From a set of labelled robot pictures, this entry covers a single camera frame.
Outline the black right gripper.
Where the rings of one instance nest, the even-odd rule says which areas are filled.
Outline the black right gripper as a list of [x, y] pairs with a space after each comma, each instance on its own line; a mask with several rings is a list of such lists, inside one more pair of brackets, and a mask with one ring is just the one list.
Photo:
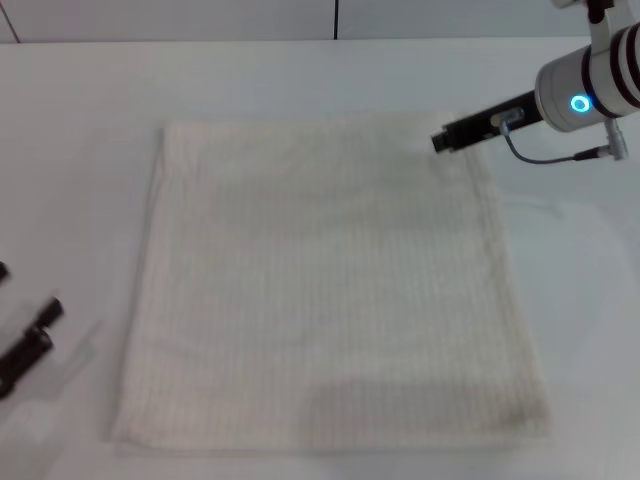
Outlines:
[[489, 107], [481, 112], [444, 125], [431, 136], [436, 153], [462, 150], [500, 135], [500, 118], [515, 111], [519, 116], [508, 122], [511, 130], [518, 130], [542, 121], [533, 90]]

